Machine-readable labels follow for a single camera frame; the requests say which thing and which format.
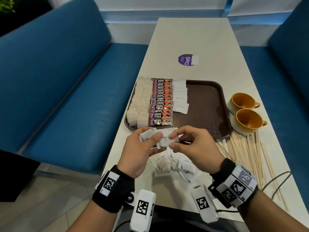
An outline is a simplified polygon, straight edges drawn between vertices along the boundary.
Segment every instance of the blue seat back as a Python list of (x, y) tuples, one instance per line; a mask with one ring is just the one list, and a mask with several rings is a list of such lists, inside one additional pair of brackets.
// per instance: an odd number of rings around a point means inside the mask
[(93, 0), (0, 38), (0, 149), (17, 152), (111, 39)]
[(309, 105), (309, 0), (302, 0), (268, 46)]

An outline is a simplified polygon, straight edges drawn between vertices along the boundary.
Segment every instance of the table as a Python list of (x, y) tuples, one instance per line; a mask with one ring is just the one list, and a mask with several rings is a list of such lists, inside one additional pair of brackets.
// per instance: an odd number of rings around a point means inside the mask
[[(183, 54), (198, 55), (199, 65), (181, 65), (178, 57)], [(261, 103), (255, 111), (268, 122), (261, 128), (260, 138), (268, 150), (275, 175), (290, 170), (228, 19), (160, 18), (138, 76), (216, 81), (222, 86), (226, 101), (237, 92), (250, 94)], [(130, 134), (122, 120), (104, 171), (117, 164)], [(191, 196), (194, 184), (186, 185), (176, 172), (171, 177), (156, 178), (153, 171), (148, 163), (144, 173), (135, 180), (136, 192), (140, 189), (155, 192), (157, 205), (198, 213)], [(207, 186), (211, 180), (207, 173), (199, 178)], [(309, 227), (308, 212), (292, 177), (281, 191), (288, 213)], [(215, 204), (218, 209), (225, 209), (218, 200)], [(219, 216), (243, 222), (238, 213), (219, 213)]]

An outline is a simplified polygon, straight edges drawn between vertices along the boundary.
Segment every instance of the blue bench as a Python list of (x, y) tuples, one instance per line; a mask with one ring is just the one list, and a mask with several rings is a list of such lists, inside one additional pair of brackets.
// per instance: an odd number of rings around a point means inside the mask
[(0, 149), (102, 171), (148, 47), (110, 40), (93, 0), (0, 38)]
[(309, 209), (309, 0), (274, 32), (268, 47), (241, 50), (295, 182)]

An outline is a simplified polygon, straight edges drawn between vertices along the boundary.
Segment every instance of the orange cup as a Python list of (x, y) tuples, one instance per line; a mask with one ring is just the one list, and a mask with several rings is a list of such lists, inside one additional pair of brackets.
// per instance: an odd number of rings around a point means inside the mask
[(241, 109), (231, 118), (231, 125), (236, 132), (248, 136), (267, 125), (267, 121), (253, 110)]
[(235, 115), (237, 111), (240, 109), (252, 109), (258, 108), (261, 104), (257, 103), (253, 97), (244, 93), (236, 93), (234, 94), (230, 101), (227, 103), (227, 109)]

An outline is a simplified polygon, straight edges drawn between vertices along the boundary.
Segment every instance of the plastic tray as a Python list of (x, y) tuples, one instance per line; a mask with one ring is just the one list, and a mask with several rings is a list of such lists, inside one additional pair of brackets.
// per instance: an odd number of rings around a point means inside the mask
[[(225, 139), (231, 135), (232, 126), (221, 85), (214, 81), (187, 80), (189, 104), (188, 114), (173, 112), (173, 126), (155, 126), (157, 129), (190, 125), (207, 129), (214, 139)], [(125, 125), (132, 128), (125, 116)]]

